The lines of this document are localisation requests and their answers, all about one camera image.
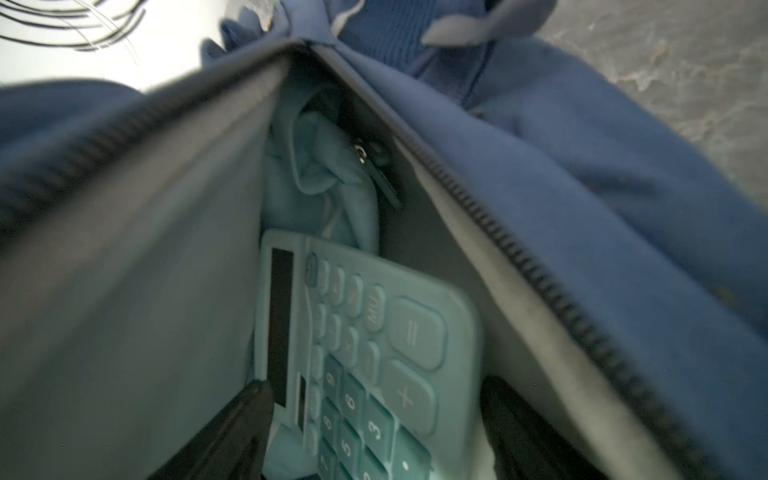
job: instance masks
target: teal calculator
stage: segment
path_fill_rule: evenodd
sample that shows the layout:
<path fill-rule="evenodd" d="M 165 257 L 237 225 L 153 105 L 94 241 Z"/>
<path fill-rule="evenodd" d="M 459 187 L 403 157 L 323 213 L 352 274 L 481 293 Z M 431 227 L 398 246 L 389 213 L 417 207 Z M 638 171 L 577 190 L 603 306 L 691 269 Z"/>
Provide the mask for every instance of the teal calculator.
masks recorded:
<path fill-rule="evenodd" d="M 482 331 L 459 289 L 320 238 L 262 239 L 256 377 L 323 480 L 466 479 Z"/>

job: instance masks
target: plus sign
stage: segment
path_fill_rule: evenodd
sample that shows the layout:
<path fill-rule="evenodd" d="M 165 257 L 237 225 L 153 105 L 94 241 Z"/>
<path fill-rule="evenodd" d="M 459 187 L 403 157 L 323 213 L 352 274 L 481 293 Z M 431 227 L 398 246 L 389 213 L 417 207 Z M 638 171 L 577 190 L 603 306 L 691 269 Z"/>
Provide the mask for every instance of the plus sign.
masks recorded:
<path fill-rule="evenodd" d="M 398 395 L 400 395 L 400 397 L 402 398 L 402 407 L 403 407 L 404 409 L 407 409 L 407 408 L 408 408 L 408 405 L 407 405 L 407 404 L 409 404 L 409 403 L 410 403 L 411 405 L 413 405 L 413 400 L 411 400 L 410 398 L 408 398 L 408 387 L 407 387 L 407 386 L 403 386 L 403 387 L 402 387 L 402 392 L 400 392 L 400 391 L 398 390 L 398 391 L 397 391 L 397 394 L 398 394 Z"/>

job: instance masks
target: calculator screen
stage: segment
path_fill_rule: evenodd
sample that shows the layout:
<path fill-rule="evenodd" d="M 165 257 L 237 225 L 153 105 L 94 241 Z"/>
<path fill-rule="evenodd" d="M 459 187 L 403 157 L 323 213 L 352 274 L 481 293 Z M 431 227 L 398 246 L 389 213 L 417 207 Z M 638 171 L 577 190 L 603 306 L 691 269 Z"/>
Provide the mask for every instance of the calculator screen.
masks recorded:
<path fill-rule="evenodd" d="M 286 405 L 288 387 L 288 337 L 292 289 L 293 252 L 273 248 L 266 379 L 272 386 L 275 403 L 283 407 Z"/>

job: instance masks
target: gray marble surface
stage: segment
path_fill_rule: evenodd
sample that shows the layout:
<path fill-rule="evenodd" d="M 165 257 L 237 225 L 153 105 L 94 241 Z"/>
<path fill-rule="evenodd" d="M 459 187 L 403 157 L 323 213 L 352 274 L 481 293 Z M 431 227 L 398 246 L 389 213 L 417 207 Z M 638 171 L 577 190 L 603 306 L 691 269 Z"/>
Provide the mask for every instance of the gray marble surface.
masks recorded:
<path fill-rule="evenodd" d="M 599 70 L 768 211 L 768 2 L 560 0 L 539 35 Z"/>

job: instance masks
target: calculator button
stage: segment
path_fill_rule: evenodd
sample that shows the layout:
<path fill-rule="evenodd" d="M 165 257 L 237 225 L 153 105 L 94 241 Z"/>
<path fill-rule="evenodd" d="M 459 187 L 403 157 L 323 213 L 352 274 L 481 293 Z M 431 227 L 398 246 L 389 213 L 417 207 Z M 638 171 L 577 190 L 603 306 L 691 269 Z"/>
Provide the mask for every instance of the calculator button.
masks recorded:
<path fill-rule="evenodd" d="M 344 327 L 341 332 L 341 350 L 339 360 L 348 369 L 357 364 L 357 346 L 359 343 L 357 329 L 353 326 Z"/>
<path fill-rule="evenodd" d="M 395 454 L 392 457 L 392 476 L 397 480 L 427 480 L 429 452 L 405 429 L 398 429 Z"/>
<path fill-rule="evenodd" d="M 362 454 L 362 460 L 360 460 L 360 480 L 389 480 L 389 476 L 386 473 L 382 464 L 376 460 L 370 450 Z"/>
<path fill-rule="evenodd" d="M 317 284 L 317 255 L 314 253 L 311 253 L 306 258 L 304 281 L 306 281 L 306 285 L 310 288 Z"/>
<path fill-rule="evenodd" d="M 339 349 L 339 341 L 341 340 L 341 317 L 335 313 L 331 315 L 327 327 L 326 345 L 335 352 Z"/>
<path fill-rule="evenodd" d="M 374 285 L 366 296 L 366 306 L 363 309 L 366 328 L 371 332 L 378 332 L 384 327 L 384 302 L 386 294 L 384 287 Z"/>
<path fill-rule="evenodd" d="M 379 384 L 379 369 L 382 354 L 375 342 L 365 342 L 360 350 L 360 367 L 362 379 L 370 386 Z"/>
<path fill-rule="evenodd" d="M 326 391 L 326 395 L 334 402 L 339 398 L 343 375 L 344 369 L 341 364 L 331 355 L 328 355 L 326 357 L 326 374 L 323 379 L 323 390 Z"/>
<path fill-rule="evenodd" d="M 304 440 L 304 448 L 306 449 L 306 452 L 310 454 L 310 457 L 317 455 L 317 445 L 320 442 L 320 432 L 318 432 L 317 426 L 314 423 L 308 422 Z"/>
<path fill-rule="evenodd" d="M 317 473 L 323 480 L 335 480 L 336 453 L 330 448 L 328 442 L 322 440 L 317 452 Z"/>
<path fill-rule="evenodd" d="M 343 465 L 340 465 L 339 469 L 336 470 L 336 480 L 352 480 L 352 476 L 346 472 Z"/>
<path fill-rule="evenodd" d="M 344 269 L 340 266 L 331 272 L 331 303 L 341 305 L 344 302 Z"/>
<path fill-rule="evenodd" d="M 320 433 L 323 434 L 323 438 L 328 440 L 331 445 L 336 442 L 336 436 L 339 434 L 339 420 L 341 416 L 339 410 L 330 402 L 325 399 L 323 401 L 323 410 L 320 413 Z"/>
<path fill-rule="evenodd" d="M 362 440 L 360 440 L 355 430 L 347 422 L 342 422 L 341 424 L 339 441 L 336 443 L 336 447 L 336 452 L 338 452 L 342 465 L 351 472 L 357 470 L 357 459 L 360 458 Z"/>
<path fill-rule="evenodd" d="M 323 404 L 323 394 L 320 392 L 320 387 L 317 385 L 310 385 L 310 390 L 306 396 L 306 411 L 307 415 L 311 419 L 316 419 L 320 414 L 320 406 Z"/>
<path fill-rule="evenodd" d="M 382 394 L 403 425 L 415 433 L 432 433 L 437 398 L 429 382 L 418 373 L 399 360 L 389 360 L 382 370 Z"/>
<path fill-rule="evenodd" d="M 316 381 L 323 378 L 323 359 L 326 358 L 326 350 L 322 345 L 315 345 L 310 351 L 310 375 Z"/>
<path fill-rule="evenodd" d="M 395 431 L 395 421 L 392 420 L 392 416 L 373 397 L 370 397 L 366 403 L 362 422 L 362 437 L 366 440 L 366 445 L 382 463 L 387 462 L 392 447 L 392 434 Z"/>
<path fill-rule="evenodd" d="M 355 430 L 359 429 L 362 411 L 366 407 L 366 391 L 349 373 L 344 377 L 340 405 L 341 413 L 349 420 L 352 427 Z"/>
<path fill-rule="evenodd" d="M 312 331 L 317 339 L 326 334 L 326 306 L 323 303 L 316 303 L 312 308 Z"/>
<path fill-rule="evenodd" d="M 349 281 L 349 291 L 346 293 L 346 314 L 356 318 L 362 312 L 362 277 L 355 275 Z"/>
<path fill-rule="evenodd" d="M 328 293 L 328 278 L 331 274 L 331 266 L 328 260 L 321 260 L 317 265 L 317 293 Z"/>
<path fill-rule="evenodd" d="M 387 333 L 392 346 L 423 369 L 435 369 L 445 357 L 445 322 L 434 310 L 399 297 L 389 306 Z"/>

